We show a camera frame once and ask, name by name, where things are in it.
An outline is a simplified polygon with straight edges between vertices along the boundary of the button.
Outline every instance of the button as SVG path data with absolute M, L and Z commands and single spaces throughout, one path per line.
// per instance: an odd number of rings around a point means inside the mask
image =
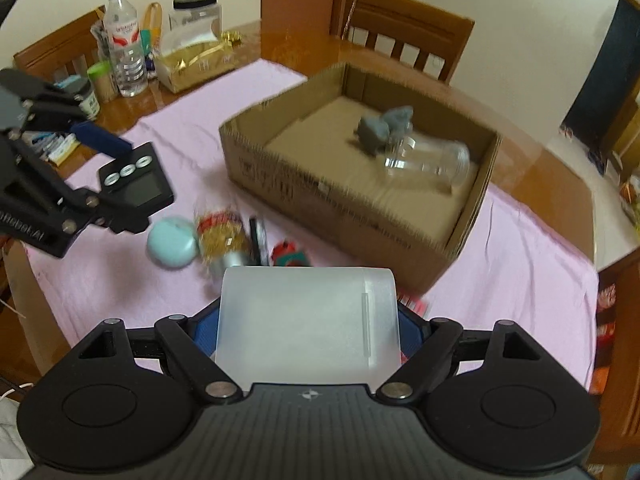
M 127 164 L 120 170 L 120 176 L 129 176 L 134 171 L 136 171 L 136 167 L 133 164 Z
M 113 186 L 117 181 L 120 180 L 120 175 L 117 173 L 111 173 L 107 178 L 104 179 L 105 186 Z
M 152 159 L 151 155 L 141 156 L 136 161 L 136 168 L 144 168 L 145 166 L 148 166 L 149 164 L 151 164 L 152 160 L 153 159 Z

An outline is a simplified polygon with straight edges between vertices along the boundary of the gray rock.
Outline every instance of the gray rock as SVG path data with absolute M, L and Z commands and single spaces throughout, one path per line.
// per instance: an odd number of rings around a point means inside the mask
M 414 108 L 411 106 L 391 108 L 380 116 L 380 119 L 389 125 L 391 143 L 399 142 L 405 134 L 412 130 L 411 119 L 413 116 Z
M 355 133 L 367 153 L 376 155 L 388 143 L 389 125 L 376 117 L 363 117 Z

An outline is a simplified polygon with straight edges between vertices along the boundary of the light blue ball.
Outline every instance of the light blue ball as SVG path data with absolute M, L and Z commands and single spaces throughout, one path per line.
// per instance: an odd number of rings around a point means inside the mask
M 146 238 L 146 250 L 158 264 L 170 269 L 189 265 L 198 255 L 198 238 L 193 222 L 169 216 L 156 222 Z

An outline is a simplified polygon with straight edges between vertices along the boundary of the blue handle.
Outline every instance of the blue handle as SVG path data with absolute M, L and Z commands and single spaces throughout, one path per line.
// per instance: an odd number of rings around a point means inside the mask
M 113 135 L 91 121 L 76 123 L 71 126 L 70 131 L 81 144 L 112 158 L 127 155 L 133 149 L 129 141 Z

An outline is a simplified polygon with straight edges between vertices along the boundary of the plastic jar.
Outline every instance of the plastic jar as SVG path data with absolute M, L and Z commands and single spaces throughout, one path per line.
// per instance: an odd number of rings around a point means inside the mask
M 235 197 L 223 195 L 200 197 L 195 207 L 200 255 L 214 278 L 222 278 L 229 267 L 253 264 Z
M 86 75 L 94 84 L 95 94 L 99 102 L 107 103 L 118 96 L 109 61 L 104 60 L 91 65 L 87 69 Z
M 447 186 L 462 184 L 469 171 L 468 147 L 455 140 L 414 133 L 387 146 L 382 158 L 388 177 L 411 184 L 437 180 Z
M 100 104 L 95 97 L 94 87 L 91 81 L 79 75 L 71 75 L 57 84 L 65 92 L 74 96 L 79 102 L 80 109 L 87 114 L 90 120 L 94 120 L 100 112 Z
M 222 6 L 218 0 L 174 0 L 174 11 L 169 14 L 169 26 L 174 30 L 204 18 L 212 20 L 211 30 L 219 38 L 222 33 Z

